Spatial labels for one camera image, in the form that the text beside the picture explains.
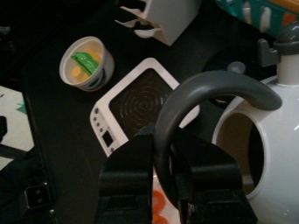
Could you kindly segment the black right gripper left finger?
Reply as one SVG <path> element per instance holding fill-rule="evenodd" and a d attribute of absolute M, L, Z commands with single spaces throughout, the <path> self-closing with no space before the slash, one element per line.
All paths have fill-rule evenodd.
<path fill-rule="evenodd" d="M 153 132 L 142 127 L 106 158 L 93 224 L 152 224 Z"/>

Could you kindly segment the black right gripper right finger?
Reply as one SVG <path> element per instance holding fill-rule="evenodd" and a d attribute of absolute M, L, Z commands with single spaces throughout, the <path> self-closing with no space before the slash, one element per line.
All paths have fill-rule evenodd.
<path fill-rule="evenodd" d="M 241 190 L 238 163 L 218 146 L 182 130 L 172 140 L 172 174 L 181 224 L 257 224 Z"/>

